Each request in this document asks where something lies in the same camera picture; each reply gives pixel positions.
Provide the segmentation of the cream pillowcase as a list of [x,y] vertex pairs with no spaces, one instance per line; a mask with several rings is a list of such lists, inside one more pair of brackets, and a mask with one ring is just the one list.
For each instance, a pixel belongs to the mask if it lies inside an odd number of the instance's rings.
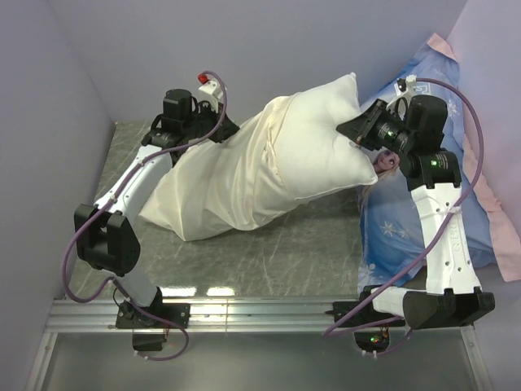
[[139,216],[195,241],[232,229],[253,231],[302,205],[275,151],[294,100],[277,97],[225,141],[190,147],[158,182]]

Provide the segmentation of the white pillow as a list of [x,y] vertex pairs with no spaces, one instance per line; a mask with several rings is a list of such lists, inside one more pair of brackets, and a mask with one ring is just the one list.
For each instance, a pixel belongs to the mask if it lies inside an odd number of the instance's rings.
[[293,198],[312,200],[378,181],[368,156],[336,130],[360,115],[354,72],[290,97],[274,153]]

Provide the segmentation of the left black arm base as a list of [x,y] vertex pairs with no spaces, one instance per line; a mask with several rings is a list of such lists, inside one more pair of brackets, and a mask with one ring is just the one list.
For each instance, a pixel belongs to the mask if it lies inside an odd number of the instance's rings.
[[[156,318],[161,318],[178,326],[186,328],[190,318],[190,304],[188,303],[164,303],[158,310],[151,311]],[[168,323],[152,319],[134,308],[130,303],[120,305],[116,316],[116,329],[160,329],[170,327]]]

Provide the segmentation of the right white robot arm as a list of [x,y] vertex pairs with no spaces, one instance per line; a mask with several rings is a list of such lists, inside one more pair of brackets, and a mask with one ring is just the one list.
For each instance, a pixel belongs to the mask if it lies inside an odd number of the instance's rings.
[[328,333],[346,328],[358,314],[371,327],[403,321],[422,330],[470,326],[494,310],[494,295],[481,288],[466,243],[461,205],[472,189],[462,186],[457,157],[441,146],[447,116],[443,99],[421,94],[410,99],[404,118],[377,99],[360,116],[338,125],[338,132],[359,146],[384,147],[400,157],[426,244],[418,260],[427,263],[427,277],[423,290],[395,286],[405,270],[380,287],[366,287]]

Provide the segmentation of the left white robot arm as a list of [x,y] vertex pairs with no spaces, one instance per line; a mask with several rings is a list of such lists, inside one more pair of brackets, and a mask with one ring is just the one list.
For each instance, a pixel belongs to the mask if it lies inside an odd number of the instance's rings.
[[81,204],[74,213],[77,256],[107,273],[125,299],[137,306],[134,315],[144,327],[159,325],[164,307],[160,288],[137,267],[141,245],[134,220],[186,149],[208,138],[221,141],[238,130],[225,113],[225,88],[211,80],[199,92],[202,101],[188,90],[167,91],[162,113],[151,123],[127,170],[94,204]]

